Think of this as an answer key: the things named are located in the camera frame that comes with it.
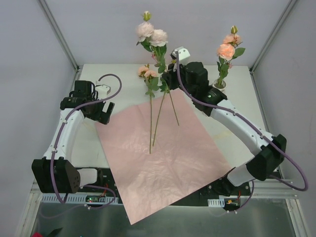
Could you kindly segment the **orange rose stem with bud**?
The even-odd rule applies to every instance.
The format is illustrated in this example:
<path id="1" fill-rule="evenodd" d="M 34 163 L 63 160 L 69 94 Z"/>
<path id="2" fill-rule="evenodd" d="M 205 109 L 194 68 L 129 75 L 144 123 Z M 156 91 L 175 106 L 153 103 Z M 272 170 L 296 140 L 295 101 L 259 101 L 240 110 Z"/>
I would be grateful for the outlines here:
<path id="1" fill-rule="evenodd" d="M 240 46 L 243 43 L 241 36 L 237 33 L 238 28 L 233 25 L 230 33 L 224 37 L 222 44 L 217 49 L 218 80 L 224 80 L 228 76 L 232 61 L 245 52 L 245 48 Z"/>

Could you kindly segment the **pale pink rose stem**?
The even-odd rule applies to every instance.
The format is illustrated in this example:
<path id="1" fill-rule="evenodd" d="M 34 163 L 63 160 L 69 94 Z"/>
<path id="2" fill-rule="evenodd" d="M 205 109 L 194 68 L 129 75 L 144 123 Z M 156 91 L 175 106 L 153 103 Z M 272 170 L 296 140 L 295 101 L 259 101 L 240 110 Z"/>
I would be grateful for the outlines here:
<path id="1" fill-rule="evenodd" d="M 150 23 L 152 15 L 149 11 L 144 11 L 142 14 L 143 22 L 136 28 L 136 35 L 138 37 L 137 45 L 142 47 L 149 53 L 155 61 L 155 67 L 158 69 L 157 74 L 162 75 L 166 72 L 167 66 L 165 62 L 165 54 L 167 50 L 167 32 L 161 29 L 155 29 Z M 162 85 L 166 84 L 160 79 L 161 85 L 158 84 L 159 89 L 163 92 Z"/>

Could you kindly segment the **pink wrapping paper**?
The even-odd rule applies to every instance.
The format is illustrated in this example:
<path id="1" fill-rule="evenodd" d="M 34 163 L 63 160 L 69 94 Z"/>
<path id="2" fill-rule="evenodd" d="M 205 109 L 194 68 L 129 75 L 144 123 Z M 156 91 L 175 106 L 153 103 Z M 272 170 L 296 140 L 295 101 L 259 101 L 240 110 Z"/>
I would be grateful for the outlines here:
<path id="1" fill-rule="evenodd" d="M 177 89 L 153 101 L 152 153 L 150 103 L 130 106 L 96 130 L 131 224 L 188 196 L 225 175 L 231 166 Z"/>

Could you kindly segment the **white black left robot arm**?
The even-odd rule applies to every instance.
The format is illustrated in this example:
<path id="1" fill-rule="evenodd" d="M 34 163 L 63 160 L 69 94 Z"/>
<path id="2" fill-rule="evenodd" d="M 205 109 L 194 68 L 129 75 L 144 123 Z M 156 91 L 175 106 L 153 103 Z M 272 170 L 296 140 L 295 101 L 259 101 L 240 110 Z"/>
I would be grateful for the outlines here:
<path id="1" fill-rule="evenodd" d="M 75 82 L 74 90 L 60 103 L 60 118 L 51 145 L 41 159 L 32 163 L 32 171 L 42 193 L 75 194 L 87 185 L 93 192 L 104 188 L 99 168 L 76 169 L 71 163 L 72 150 L 84 119 L 108 124 L 114 108 L 98 99 L 98 91 L 91 81 Z"/>

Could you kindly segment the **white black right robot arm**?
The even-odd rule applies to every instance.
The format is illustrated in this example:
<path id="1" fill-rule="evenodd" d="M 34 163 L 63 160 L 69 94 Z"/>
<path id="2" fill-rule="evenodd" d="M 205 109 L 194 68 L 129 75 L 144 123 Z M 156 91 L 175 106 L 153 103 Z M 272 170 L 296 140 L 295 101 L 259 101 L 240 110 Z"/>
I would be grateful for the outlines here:
<path id="1" fill-rule="evenodd" d="M 227 96 L 209 84 L 208 71 L 201 62 L 185 66 L 169 64 L 162 78 L 171 90 L 179 88 L 187 92 L 198 110 L 224 125 L 253 154 L 252 159 L 224 176 L 222 189 L 226 194 L 235 194 L 241 184 L 253 179 L 266 180 L 284 161 L 285 137 L 273 136 L 238 117 L 238 110 Z"/>

